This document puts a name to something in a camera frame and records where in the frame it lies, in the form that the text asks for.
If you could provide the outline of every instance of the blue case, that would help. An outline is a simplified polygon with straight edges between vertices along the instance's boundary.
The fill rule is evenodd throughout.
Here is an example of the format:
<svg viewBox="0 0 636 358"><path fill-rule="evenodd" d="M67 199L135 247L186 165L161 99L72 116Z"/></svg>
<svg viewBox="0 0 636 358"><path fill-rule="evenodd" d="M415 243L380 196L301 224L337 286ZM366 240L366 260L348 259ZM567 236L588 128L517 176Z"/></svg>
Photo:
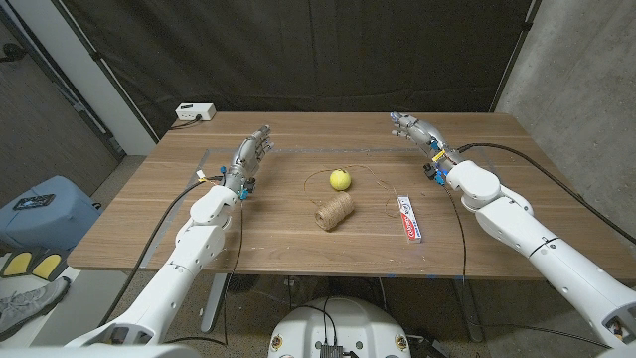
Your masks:
<svg viewBox="0 0 636 358"><path fill-rule="evenodd" d="M43 207L14 210L22 198L55 194ZM0 209L0 241L14 248L74 248L99 218L93 201L71 180L55 176Z"/></svg>

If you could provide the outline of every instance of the white robot body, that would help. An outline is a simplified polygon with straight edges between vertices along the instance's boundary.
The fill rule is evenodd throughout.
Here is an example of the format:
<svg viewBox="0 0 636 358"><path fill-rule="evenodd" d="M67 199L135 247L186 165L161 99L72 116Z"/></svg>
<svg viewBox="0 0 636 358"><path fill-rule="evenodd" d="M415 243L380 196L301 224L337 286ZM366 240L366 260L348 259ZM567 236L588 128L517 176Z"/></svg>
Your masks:
<svg viewBox="0 0 636 358"><path fill-rule="evenodd" d="M316 299L306 305L323 309L325 299ZM300 306L274 329L267 357L330 357L326 351L340 347L342 352L354 352L360 357L410 357L404 330L376 306L357 298L331 297L325 311L334 320L336 344L329 317L323 317L318 309ZM325 322L328 346L325 346Z"/></svg>

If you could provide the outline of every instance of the electrical outlet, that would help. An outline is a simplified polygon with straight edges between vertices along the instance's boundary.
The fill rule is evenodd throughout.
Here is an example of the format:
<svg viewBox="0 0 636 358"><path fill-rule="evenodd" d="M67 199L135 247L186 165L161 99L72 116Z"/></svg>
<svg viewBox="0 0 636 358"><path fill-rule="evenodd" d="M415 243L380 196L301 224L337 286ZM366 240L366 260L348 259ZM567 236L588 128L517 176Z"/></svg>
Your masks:
<svg viewBox="0 0 636 358"><path fill-rule="evenodd" d="M212 103L181 103L175 109L179 120L195 120L201 116L201 120L211 120L217 113Z"/></svg>

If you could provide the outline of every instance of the table surface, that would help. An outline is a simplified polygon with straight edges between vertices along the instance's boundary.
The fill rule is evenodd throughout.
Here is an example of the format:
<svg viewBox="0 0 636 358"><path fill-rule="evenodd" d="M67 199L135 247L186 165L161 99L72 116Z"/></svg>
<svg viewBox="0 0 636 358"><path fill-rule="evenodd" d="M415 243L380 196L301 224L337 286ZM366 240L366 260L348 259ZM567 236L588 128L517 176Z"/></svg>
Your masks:
<svg viewBox="0 0 636 358"><path fill-rule="evenodd" d="M509 114L414 113L435 125L451 145L493 142L525 152L566 182L531 137ZM426 162L409 141L390 134L388 113L219 112L209 122L170 131L147 157L99 220L71 253L77 269L130 269L169 203L194 182L194 173L219 173L242 141L271 125L275 149L261 162L253 194L234 211L226 249L205 269L273 274L457 277L463 246L457 218L443 188L422 172ZM616 278L636 277L636 261L624 244L540 171L512 153L473 148L467 159L493 171L533 204L536 217ZM391 193L366 168L352 167L348 190L356 209L331 232L314 221L316 201L334 195L329 173L366 165L401 195L410 197L423 243L408 244ZM209 190L194 189L168 217L151 246L145 269L159 269L174 249L178 229L194 201ZM456 203L460 193L453 192ZM532 265L488 236L473 214L458 208L467 247L466 274L475 278L539 278Z"/></svg>

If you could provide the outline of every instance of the black backdrop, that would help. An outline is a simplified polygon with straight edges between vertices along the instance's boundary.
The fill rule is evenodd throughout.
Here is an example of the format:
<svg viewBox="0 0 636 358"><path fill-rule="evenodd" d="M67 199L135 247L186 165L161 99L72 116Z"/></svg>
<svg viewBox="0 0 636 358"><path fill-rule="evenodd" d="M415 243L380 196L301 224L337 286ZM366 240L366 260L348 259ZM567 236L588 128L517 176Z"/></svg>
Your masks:
<svg viewBox="0 0 636 358"><path fill-rule="evenodd" d="M488 111L531 0L65 0L159 135L217 110Z"/></svg>

